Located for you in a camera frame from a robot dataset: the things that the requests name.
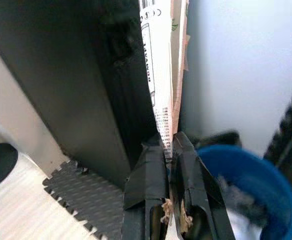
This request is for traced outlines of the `black furniture panel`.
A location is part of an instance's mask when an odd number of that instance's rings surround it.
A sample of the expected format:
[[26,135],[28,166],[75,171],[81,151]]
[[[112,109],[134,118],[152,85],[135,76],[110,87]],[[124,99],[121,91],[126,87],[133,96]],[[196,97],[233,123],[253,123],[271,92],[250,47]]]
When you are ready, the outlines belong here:
[[0,0],[0,56],[62,152],[123,189],[157,133],[138,0]]

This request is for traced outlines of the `brown cardboard sheet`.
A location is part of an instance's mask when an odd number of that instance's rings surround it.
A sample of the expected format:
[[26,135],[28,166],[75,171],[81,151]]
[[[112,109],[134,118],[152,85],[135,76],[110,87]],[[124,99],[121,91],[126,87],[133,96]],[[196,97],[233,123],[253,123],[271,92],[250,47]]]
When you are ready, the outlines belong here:
[[187,37],[188,7],[190,0],[172,0],[171,69],[172,69],[172,133],[178,132],[182,100],[183,75]]

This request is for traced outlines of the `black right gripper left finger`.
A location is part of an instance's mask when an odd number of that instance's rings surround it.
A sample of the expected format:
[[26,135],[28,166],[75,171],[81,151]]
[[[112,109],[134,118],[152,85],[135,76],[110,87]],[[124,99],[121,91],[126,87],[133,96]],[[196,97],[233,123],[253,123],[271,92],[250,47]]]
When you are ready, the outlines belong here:
[[165,240],[170,217],[164,149],[159,134],[142,144],[142,152],[124,187],[122,240]]

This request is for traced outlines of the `white crumpled trash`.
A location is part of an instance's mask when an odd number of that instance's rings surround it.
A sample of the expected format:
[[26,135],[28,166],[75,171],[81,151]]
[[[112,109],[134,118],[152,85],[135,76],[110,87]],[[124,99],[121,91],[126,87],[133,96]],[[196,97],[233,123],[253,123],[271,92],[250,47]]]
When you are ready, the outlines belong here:
[[260,240],[262,230],[268,224],[266,208],[222,175],[217,179],[235,239]]

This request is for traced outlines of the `white printed paper wrapper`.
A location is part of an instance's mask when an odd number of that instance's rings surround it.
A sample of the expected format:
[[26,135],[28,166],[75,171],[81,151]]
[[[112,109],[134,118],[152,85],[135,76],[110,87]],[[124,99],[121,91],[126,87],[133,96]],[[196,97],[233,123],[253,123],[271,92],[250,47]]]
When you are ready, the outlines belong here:
[[166,167],[173,159],[171,0],[138,0],[148,89]]

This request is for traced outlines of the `blue waste bin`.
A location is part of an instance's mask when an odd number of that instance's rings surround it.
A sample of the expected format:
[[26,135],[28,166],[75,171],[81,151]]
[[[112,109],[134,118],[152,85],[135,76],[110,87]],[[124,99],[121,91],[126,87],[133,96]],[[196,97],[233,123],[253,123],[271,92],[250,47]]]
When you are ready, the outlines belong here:
[[259,226],[258,240],[292,240],[292,187],[272,163],[235,145],[196,152],[224,187],[228,209]]

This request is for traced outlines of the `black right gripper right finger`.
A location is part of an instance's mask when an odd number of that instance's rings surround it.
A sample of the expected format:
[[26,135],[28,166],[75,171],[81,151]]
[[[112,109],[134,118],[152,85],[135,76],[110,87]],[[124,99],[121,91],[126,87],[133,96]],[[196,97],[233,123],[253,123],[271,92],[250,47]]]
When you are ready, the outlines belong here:
[[171,190],[180,240],[236,240],[220,185],[181,131],[173,136]]

